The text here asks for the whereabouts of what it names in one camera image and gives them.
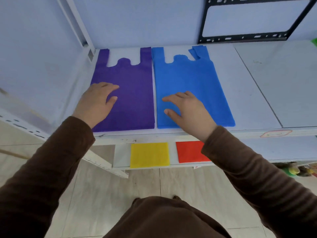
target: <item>person's left hand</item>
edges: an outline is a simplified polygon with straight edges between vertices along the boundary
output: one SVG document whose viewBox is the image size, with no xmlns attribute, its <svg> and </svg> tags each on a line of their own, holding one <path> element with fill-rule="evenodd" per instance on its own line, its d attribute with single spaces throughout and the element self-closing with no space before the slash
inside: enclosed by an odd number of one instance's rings
<svg viewBox="0 0 317 238">
<path fill-rule="evenodd" d="M 117 101 L 118 97 L 113 96 L 106 102 L 108 95 L 118 88 L 118 85 L 106 82 L 92 84 L 82 95 L 72 116 L 83 120 L 90 128 L 95 127 L 108 116 Z"/>
</svg>

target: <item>brown sleeve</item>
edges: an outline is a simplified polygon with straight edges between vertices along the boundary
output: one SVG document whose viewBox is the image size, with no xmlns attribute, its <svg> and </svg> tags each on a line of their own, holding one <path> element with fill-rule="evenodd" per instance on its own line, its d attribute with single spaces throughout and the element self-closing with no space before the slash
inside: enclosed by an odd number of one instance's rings
<svg viewBox="0 0 317 238">
<path fill-rule="evenodd" d="M 89 126 L 68 117 L 0 188 L 0 237 L 44 237 L 58 199 L 94 142 Z"/>
<path fill-rule="evenodd" d="M 317 196 L 218 126 L 202 153 L 221 168 L 277 237 L 317 230 Z"/>
</svg>

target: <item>black metal frame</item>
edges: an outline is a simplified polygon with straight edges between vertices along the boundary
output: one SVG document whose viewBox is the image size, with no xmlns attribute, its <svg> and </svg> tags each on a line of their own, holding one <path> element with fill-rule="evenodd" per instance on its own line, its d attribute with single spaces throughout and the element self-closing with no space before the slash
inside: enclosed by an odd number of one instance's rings
<svg viewBox="0 0 317 238">
<path fill-rule="evenodd" d="M 226 36 L 211 36 L 203 37 L 203 30 L 206 21 L 206 15 L 208 8 L 211 6 L 220 5 L 237 5 L 246 3 L 261 3 L 261 2 L 274 2 L 274 1 L 289 1 L 289 0 L 205 0 L 203 19 L 200 25 L 200 31 L 198 36 L 197 44 L 206 43 L 220 43 L 220 42 L 248 42 L 248 41 L 284 41 L 289 38 L 295 28 L 304 19 L 307 13 L 311 10 L 317 0 L 310 0 L 308 5 L 298 16 L 296 21 L 292 24 L 289 30 L 283 32 L 273 32 L 273 33 L 252 33 L 252 34 L 242 34 L 242 35 L 226 35 Z"/>
</svg>

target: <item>wooden stick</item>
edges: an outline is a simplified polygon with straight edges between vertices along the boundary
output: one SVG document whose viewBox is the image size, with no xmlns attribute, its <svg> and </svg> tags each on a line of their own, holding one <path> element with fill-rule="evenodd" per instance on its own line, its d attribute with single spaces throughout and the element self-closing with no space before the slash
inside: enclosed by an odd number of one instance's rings
<svg viewBox="0 0 317 238">
<path fill-rule="evenodd" d="M 10 151 L 6 151 L 6 150 L 3 150 L 3 149 L 0 149 L 0 153 L 3 153 L 5 155 L 11 155 L 11 156 L 14 156 L 14 157 L 17 157 L 17 158 L 20 158 L 20 159 L 25 159 L 25 160 L 29 160 L 30 159 L 29 157 L 26 157 L 26 156 L 23 156 L 23 155 L 19 155 L 19 154 L 16 154 L 16 153 L 13 153 L 13 152 L 10 152 Z"/>
</svg>

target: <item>brown clothing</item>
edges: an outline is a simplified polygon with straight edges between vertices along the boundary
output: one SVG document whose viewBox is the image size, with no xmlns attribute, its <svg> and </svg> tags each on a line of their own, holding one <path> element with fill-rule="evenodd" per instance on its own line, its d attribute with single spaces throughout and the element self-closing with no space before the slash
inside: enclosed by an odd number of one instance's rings
<svg viewBox="0 0 317 238">
<path fill-rule="evenodd" d="M 58 199 L 94 142 L 83 121 L 69 117 L 0 188 L 0 237 L 44 237 Z M 317 197 L 217 127 L 202 153 L 220 167 L 277 237 L 316 235 Z M 105 237 L 230 237 L 214 219 L 185 201 L 138 199 Z"/>
</svg>

